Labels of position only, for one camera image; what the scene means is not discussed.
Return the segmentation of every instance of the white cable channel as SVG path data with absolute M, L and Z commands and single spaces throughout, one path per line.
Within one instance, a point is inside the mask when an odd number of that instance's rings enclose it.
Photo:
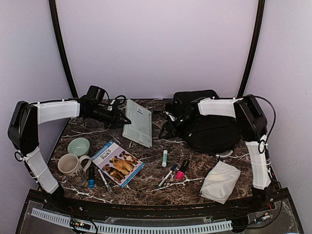
M 37 208 L 33 208 L 31 215 L 50 223 L 70 228 L 70 217 L 68 216 L 53 214 Z M 89 232 L 95 233 L 96 230 L 92 223 L 89 221 L 86 221 L 86 223 L 91 225 Z M 233 229 L 231 221 L 180 227 L 131 227 L 97 222 L 95 224 L 97 225 L 99 234 L 209 234 Z

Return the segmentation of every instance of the mug handle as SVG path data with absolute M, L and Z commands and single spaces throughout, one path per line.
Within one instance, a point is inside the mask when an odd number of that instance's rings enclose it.
M 79 158 L 79 163 L 81 164 L 81 162 L 82 162 L 83 160 L 85 160 L 85 159 L 87 159 L 87 160 L 89 160 L 89 161 L 87 162 L 87 165 L 83 168 L 84 172 L 87 171 L 87 169 L 90 167 L 91 162 L 92 162 L 92 161 L 91 161 L 91 158 L 90 158 L 89 156 L 84 155 L 84 156 L 81 156 L 81 157 Z

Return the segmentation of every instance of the small ceramic bowl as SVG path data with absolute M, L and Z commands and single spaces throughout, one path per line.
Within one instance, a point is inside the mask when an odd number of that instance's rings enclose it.
M 90 149 L 90 142 L 83 137 L 79 137 L 74 139 L 72 142 L 69 143 L 67 147 L 67 151 L 70 154 L 75 154 L 78 157 L 83 155 L 88 155 Z

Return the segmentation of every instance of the mug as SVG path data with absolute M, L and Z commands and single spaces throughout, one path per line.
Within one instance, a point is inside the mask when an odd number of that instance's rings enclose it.
M 89 160 L 83 168 L 81 162 Z M 77 157 L 75 154 L 63 155 L 58 161 L 58 169 L 67 176 L 68 181 L 74 186 L 83 186 L 87 182 L 86 170 L 91 165 L 91 158 L 87 155 Z

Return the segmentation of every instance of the marble table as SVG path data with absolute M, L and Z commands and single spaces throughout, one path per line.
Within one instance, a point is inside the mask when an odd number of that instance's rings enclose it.
M 165 103 L 170 100 L 134 100 L 143 107 L 164 110 Z M 189 205 L 207 203 L 210 200 L 199 196 L 200 188 L 208 171 L 217 163 L 217 158 L 208 154 L 193 151 L 186 142 L 179 138 L 158 139 L 165 119 L 160 114 L 152 115 L 153 146 L 146 148 L 122 137 L 122 129 L 105 130 L 103 123 L 92 119 L 76 118 L 69 120 L 58 141 L 48 166 L 65 190 L 65 196 L 81 200 L 105 202 L 125 205 Z M 120 188 L 107 178 L 114 193 L 108 193 L 99 173 L 96 171 L 96 186 L 93 189 L 85 185 L 76 188 L 58 170 L 57 163 L 67 153 L 68 144 L 77 137 L 85 137 L 91 143 L 89 156 L 93 156 L 108 141 L 113 140 L 122 148 L 132 153 L 145 163 L 145 167 L 124 188 Z M 162 152 L 168 150 L 167 167 L 162 167 Z M 166 176 L 175 164 L 181 165 L 185 159 L 190 166 L 181 181 L 175 179 L 175 173 L 157 189 L 158 183 Z M 252 196 L 253 173 L 250 157 L 244 142 L 240 142 L 234 153 L 223 160 L 241 171 L 240 177 L 229 200 Z

